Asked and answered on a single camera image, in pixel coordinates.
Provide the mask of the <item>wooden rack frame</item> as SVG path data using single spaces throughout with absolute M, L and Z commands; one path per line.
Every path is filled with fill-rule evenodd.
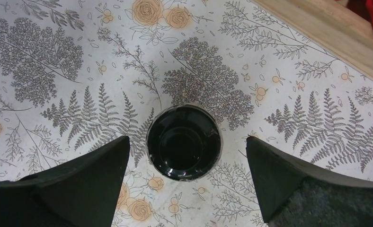
M 373 80 L 373 27 L 334 0 L 255 0 Z

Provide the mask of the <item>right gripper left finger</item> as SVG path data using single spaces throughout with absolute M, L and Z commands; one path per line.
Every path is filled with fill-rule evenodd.
M 121 136 L 18 181 L 0 182 L 0 227 L 109 227 L 130 154 Z

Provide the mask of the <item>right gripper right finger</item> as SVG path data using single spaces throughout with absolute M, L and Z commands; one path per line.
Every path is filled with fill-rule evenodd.
M 338 174 L 247 138 L 263 221 L 270 227 L 373 227 L 373 182 Z

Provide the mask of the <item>floral table mat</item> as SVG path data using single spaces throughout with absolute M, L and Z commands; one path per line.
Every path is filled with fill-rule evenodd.
M 190 103 L 222 157 L 187 183 L 149 162 L 153 119 Z M 130 138 L 114 227 L 263 227 L 257 137 L 373 181 L 373 81 L 249 0 L 0 0 L 0 181 Z

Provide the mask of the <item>small dark bottle front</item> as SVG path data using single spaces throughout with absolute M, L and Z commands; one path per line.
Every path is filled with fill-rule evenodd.
M 222 155 L 215 119 L 203 108 L 172 106 L 155 117 L 146 135 L 149 163 L 164 177 L 191 182 L 210 173 Z

